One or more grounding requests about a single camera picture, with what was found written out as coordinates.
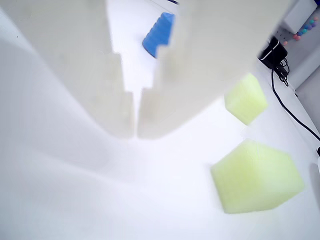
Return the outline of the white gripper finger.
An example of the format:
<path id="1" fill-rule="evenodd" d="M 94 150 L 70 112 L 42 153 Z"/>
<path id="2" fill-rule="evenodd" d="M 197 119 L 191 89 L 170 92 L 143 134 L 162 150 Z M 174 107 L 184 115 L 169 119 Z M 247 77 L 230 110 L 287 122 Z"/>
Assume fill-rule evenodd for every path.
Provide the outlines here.
<path id="1" fill-rule="evenodd" d="M 137 135 L 161 138 L 201 113 L 245 76 L 289 0 L 184 0 L 169 44 L 157 50 L 142 91 Z"/>
<path id="2" fill-rule="evenodd" d="M 0 6 L 100 127 L 118 138 L 134 135 L 133 95 L 113 51 L 105 0 L 3 0 Z"/>

